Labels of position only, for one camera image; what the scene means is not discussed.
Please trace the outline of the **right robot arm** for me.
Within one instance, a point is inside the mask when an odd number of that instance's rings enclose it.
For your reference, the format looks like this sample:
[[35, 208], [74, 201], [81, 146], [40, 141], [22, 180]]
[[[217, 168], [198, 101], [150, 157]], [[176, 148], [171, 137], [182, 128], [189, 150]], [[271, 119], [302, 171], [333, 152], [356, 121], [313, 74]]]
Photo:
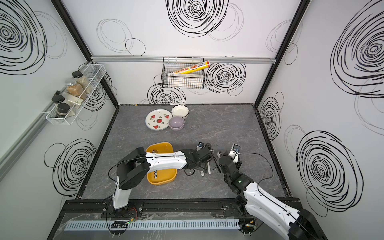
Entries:
[[245, 211], [261, 220], [285, 240], [326, 240], [314, 215], [298, 210], [273, 197], [247, 175], [240, 173], [231, 156], [219, 159], [224, 181]]

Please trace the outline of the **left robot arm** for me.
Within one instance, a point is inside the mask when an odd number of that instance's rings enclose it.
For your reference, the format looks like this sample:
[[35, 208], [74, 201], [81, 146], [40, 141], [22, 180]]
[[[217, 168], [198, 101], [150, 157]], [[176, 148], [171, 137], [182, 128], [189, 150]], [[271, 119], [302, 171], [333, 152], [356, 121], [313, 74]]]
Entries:
[[120, 160], [116, 168], [116, 188], [112, 196], [115, 210], [128, 206], [133, 188], [138, 186], [148, 173], [167, 169], [206, 170], [213, 158], [209, 148], [183, 149], [174, 153], [150, 153], [137, 148]]

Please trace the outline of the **cow pattern handle spoon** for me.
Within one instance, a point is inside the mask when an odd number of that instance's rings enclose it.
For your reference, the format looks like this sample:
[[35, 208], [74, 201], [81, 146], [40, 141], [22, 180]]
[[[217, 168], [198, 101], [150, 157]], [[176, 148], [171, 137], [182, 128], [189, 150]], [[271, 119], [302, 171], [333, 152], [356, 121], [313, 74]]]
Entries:
[[[152, 153], [157, 154], [158, 151], [157, 151], [157, 150], [152, 150]], [[154, 171], [153, 173], [154, 173], [154, 179], [157, 180], [157, 178], [158, 178], [158, 172], [157, 172], [157, 171]]]

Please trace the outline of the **black long spoon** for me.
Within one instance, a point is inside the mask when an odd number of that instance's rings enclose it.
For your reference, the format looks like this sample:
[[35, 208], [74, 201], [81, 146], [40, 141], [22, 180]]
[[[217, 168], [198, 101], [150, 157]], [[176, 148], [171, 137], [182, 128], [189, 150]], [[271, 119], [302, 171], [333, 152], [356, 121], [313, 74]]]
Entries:
[[205, 147], [208, 148], [208, 150], [210, 151], [210, 159], [208, 160], [208, 163], [210, 163], [210, 166], [211, 166], [211, 173], [214, 171], [214, 170], [217, 170], [219, 173], [221, 173], [221, 168], [219, 166], [219, 161], [217, 159], [217, 157], [214, 155], [214, 150], [212, 148], [212, 145], [207, 143], [205, 144]]

